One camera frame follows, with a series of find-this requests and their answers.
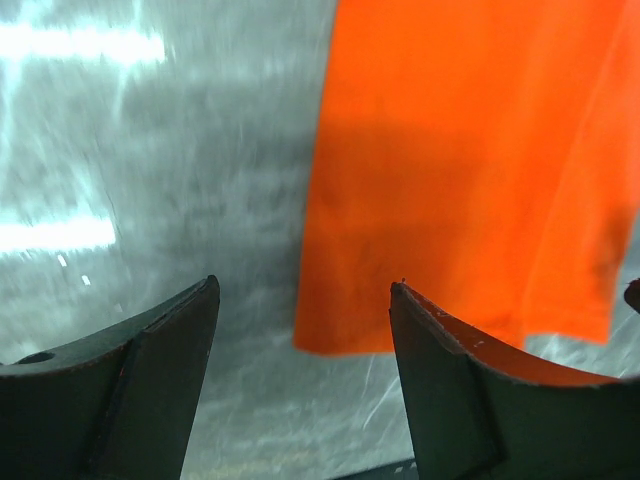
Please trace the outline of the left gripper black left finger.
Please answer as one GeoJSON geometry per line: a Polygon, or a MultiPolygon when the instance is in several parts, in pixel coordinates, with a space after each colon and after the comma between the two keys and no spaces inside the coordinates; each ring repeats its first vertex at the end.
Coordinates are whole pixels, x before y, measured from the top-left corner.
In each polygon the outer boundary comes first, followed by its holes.
{"type": "Polygon", "coordinates": [[[208,276],[1,369],[5,479],[177,479],[220,305],[208,276]]]}

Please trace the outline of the orange t shirt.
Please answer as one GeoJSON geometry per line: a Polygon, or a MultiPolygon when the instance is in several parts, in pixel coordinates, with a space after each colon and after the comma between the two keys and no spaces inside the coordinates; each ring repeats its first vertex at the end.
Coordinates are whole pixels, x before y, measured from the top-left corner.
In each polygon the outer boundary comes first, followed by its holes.
{"type": "Polygon", "coordinates": [[[294,346],[393,349],[390,286],[603,346],[639,213],[635,1],[342,1],[294,346]]]}

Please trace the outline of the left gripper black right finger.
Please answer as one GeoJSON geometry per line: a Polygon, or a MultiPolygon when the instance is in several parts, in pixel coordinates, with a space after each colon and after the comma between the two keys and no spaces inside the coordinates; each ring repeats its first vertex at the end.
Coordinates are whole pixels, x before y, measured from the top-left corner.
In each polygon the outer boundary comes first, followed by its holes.
{"type": "Polygon", "coordinates": [[[423,479],[635,479],[639,381],[556,364],[404,283],[389,309],[423,479]]]}

